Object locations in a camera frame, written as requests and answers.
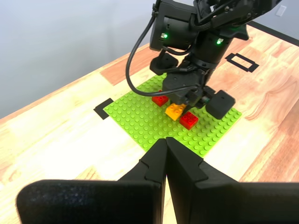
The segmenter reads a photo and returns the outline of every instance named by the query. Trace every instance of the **wooden tabletop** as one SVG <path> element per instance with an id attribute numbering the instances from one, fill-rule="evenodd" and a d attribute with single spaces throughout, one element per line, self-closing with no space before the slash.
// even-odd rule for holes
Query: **wooden tabletop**
<path id="1" fill-rule="evenodd" d="M 299 48 L 252 27 L 248 31 L 250 40 L 233 40 L 225 56 L 239 53 L 260 66 L 250 73 L 223 59 L 213 74 L 208 85 L 232 95 L 243 115 L 205 161 L 240 181 L 298 181 Z M 149 63 L 157 54 L 148 45 L 139 48 L 131 67 L 136 86 L 154 76 Z M 20 223 L 15 198 L 29 183 L 117 180 L 144 155 L 110 117 L 102 120 L 93 110 L 130 91 L 127 57 L 0 120 L 0 223 Z M 176 223 L 168 186 L 164 223 Z"/>

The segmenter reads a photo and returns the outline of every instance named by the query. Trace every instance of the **red lego brick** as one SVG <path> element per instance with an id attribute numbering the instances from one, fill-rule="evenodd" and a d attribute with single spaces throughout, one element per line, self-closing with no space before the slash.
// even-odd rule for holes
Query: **red lego brick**
<path id="1" fill-rule="evenodd" d="M 179 123 L 190 130 L 198 122 L 198 117 L 193 115 L 191 112 L 185 113 L 179 120 Z"/>
<path id="2" fill-rule="evenodd" d="M 151 100 L 159 107 L 161 107 L 168 102 L 168 97 L 167 96 L 152 97 Z"/>

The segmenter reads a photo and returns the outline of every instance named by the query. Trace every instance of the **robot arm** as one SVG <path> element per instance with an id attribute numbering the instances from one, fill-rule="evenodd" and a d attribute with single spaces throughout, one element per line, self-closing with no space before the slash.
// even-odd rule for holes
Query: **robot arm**
<path id="1" fill-rule="evenodd" d="M 152 18 L 128 59 L 126 78 L 130 88 L 148 97 L 167 95 L 173 103 L 185 104 L 184 112 L 206 106 L 208 113 L 221 119 L 235 104 L 235 99 L 224 91 L 215 93 L 206 84 L 232 40 L 248 40 L 246 23 L 272 10 L 280 1 L 195 0 L 189 6 L 173 0 L 157 0 Z M 167 73 L 167 77 L 162 92 L 146 93 L 132 84 L 129 67 L 152 25 L 150 48 L 161 52 L 152 60 L 150 69 L 157 75 Z M 178 66 L 171 54 L 186 57 Z"/>

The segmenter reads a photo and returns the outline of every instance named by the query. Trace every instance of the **wall outlet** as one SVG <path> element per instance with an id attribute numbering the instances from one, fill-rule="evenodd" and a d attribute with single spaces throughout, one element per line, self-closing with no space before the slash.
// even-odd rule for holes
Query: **wall outlet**
<path id="1" fill-rule="evenodd" d="M 285 10 L 286 10 L 286 6 L 280 6 L 279 9 L 276 12 L 276 15 L 277 16 L 282 16 L 284 14 Z"/>

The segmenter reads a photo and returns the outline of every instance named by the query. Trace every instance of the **white wall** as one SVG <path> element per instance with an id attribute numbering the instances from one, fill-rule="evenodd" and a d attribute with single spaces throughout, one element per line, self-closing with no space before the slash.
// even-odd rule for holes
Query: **white wall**
<path id="1" fill-rule="evenodd" d="M 284 14 L 276 15 L 279 7 L 286 6 Z M 283 0 L 273 10 L 255 19 L 264 26 L 299 40 L 299 0 Z"/>
<path id="2" fill-rule="evenodd" d="M 130 52 L 154 2 L 0 1 L 0 118 Z"/>

